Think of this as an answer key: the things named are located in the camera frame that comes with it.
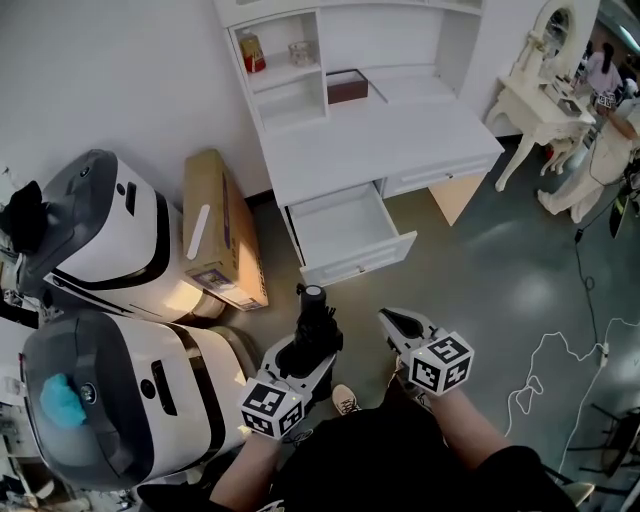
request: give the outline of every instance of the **cardboard box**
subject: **cardboard box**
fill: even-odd
[[[183,210],[187,275],[242,311],[267,306],[253,216],[218,151],[186,160]]]

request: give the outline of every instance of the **white vanity table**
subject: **white vanity table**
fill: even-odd
[[[562,13],[567,26],[557,26],[554,15]],[[560,41],[551,41],[553,32],[560,34]],[[565,113],[541,88],[553,81],[554,75],[569,74],[571,58],[576,45],[576,17],[573,0],[549,0],[540,12],[536,25],[529,34],[529,41],[515,64],[510,76],[500,78],[504,89],[498,101],[487,115],[486,124],[491,127],[496,118],[506,114],[511,123],[522,132],[522,141],[516,153],[496,182],[496,190],[502,192],[507,180],[524,162],[535,144],[544,146],[552,141],[572,141],[567,151],[558,161],[560,172],[562,165],[582,145],[595,119],[586,107],[576,100],[573,94],[566,99],[573,100],[580,109],[579,115]],[[560,47],[555,56],[545,52]],[[541,76],[548,70],[551,79]]]
[[[580,148],[589,128],[595,124],[593,116],[580,103],[577,103],[582,110],[580,116],[571,117],[551,101],[542,89],[531,90],[517,76],[500,78],[500,82],[504,90],[489,112],[486,124],[491,127],[500,114],[506,114],[509,121],[522,132],[522,141],[496,182],[498,192],[504,190],[507,180],[524,162],[535,144],[545,146],[554,140],[571,139],[573,146],[562,157],[566,161]]]

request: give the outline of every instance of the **round mirror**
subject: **round mirror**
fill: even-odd
[[[568,9],[558,9],[551,15],[543,35],[547,45],[545,58],[553,59],[560,53],[569,37],[571,21],[571,13]]]

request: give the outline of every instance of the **electrical cord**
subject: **electrical cord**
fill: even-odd
[[[591,225],[596,220],[598,220],[611,207],[611,205],[615,202],[616,199],[617,199],[617,196],[613,201],[611,201],[607,205],[607,207],[605,209],[603,209],[598,215],[596,215],[591,220],[591,222],[589,222],[589,224],[587,224],[584,228],[579,229],[576,232],[576,235],[575,235],[575,238],[574,238],[574,249],[575,249],[575,253],[576,253],[576,260],[577,260],[577,263],[578,263],[578,273],[580,275],[580,281],[581,281],[581,283],[582,283],[582,285],[584,287],[584,290],[585,290],[585,294],[586,294],[586,297],[587,297],[587,304],[589,306],[589,314],[591,316],[591,326],[593,328],[593,335],[594,335],[593,347],[591,348],[591,350],[587,354],[585,354],[583,356],[579,356],[578,354],[576,354],[575,352],[573,352],[573,351],[571,351],[569,349],[569,343],[568,343],[567,339],[564,337],[564,335],[561,332],[547,333],[547,334],[543,335],[542,339],[540,340],[540,343],[538,344],[536,349],[531,353],[531,363],[529,365],[529,372],[527,373],[527,378],[525,379],[525,385],[521,389],[517,389],[517,390],[512,391],[511,393],[509,393],[509,396],[507,398],[507,412],[508,412],[508,417],[509,417],[509,425],[507,427],[507,431],[504,434],[505,437],[507,437],[511,433],[511,429],[513,427],[513,413],[511,411],[512,398],[515,397],[515,401],[518,404],[518,407],[520,407],[520,410],[522,411],[522,413],[525,416],[528,416],[531,413],[534,395],[540,395],[541,396],[542,394],[544,394],[544,386],[542,385],[542,382],[540,382],[540,379],[538,378],[538,376],[533,374],[533,368],[534,368],[535,356],[542,349],[542,347],[544,345],[544,342],[548,337],[560,336],[560,338],[564,342],[564,347],[565,347],[565,350],[566,350],[567,354],[569,354],[570,356],[574,357],[578,363],[581,363],[582,361],[588,359],[589,357],[591,357],[593,355],[594,352],[596,352],[597,350],[600,350],[601,356],[600,356],[600,364],[598,365],[598,371],[593,376],[593,379],[591,379],[591,383],[589,384],[589,387],[587,388],[587,391],[585,392],[584,396],[582,397],[582,400],[580,400],[580,404],[578,405],[578,414],[576,415],[576,421],[575,421],[575,424],[573,426],[573,429],[571,430],[571,433],[569,434],[569,437],[567,438],[567,442],[566,442],[566,444],[564,446],[564,450],[562,452],[562,459],[560,460],[560,466],[558,467],[558,473],[562,472],[562,468],[564,467],[565,459],[566,459],[566,456],[567,456],[567,451],[569,449],[571,441],[573,440],[573,436],[577,432],[578,426],[580,425],[580,417],[582,415],[582,408],[584,406],[584,403],[586,402],[587,397],[589,396],[589,393],[591,392],[591,389],[593,388],[596,380],[598,379],[598,376],[600,375],[600,372],[602,371],[602,369],[607,364],[608,357],[609,357],[608,337],[609,337],[609,329],[611,328],[611,325],[613,324],[613,322],[621,322],[622,324],[624,324],[626,326],[629,326],[629,327],[640,327],[640,322],[638,322],[636,324],[633,324],[633,323],[625,322],[622,318],[612,318],[609,321],[609,325],[607,326],[607,330],[605,331],[604,343],[599,343],[598,342],[598,338],[599,338],[598,337],[598,329],[597,329],[597,324],[596,324],[595,312],[594,312],[594,309],[593,309],[593,303],[591,301],[591,292],[595,289],[596,282],[595,282],[595,279],[592,276],[587,276],[587,277],[584,276],[583,269],[582,269],[582,261],[580,259],[580,251],[578,249],[578,244],[580,243],[580,240],[582,239],[584,231],[586,229],[588,229],[589,227],[591,227]],[[528,403],[527,404],[523,404],[522,402],[520,402],[520,396],[523,393],[526,393],[526,392],[529,392],[529,391],[530,391],[530,394],[529,394]]]

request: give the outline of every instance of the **fiducial marker cube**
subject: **fiducial marker cube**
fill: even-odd
[[[238,402],[244,424],[254,432],[281,439],[304,417],[304,397],[250,378]]]
[[[411,352],[409,380],[434,395],[444,395],[469,378],[473,349],[451,333]]]

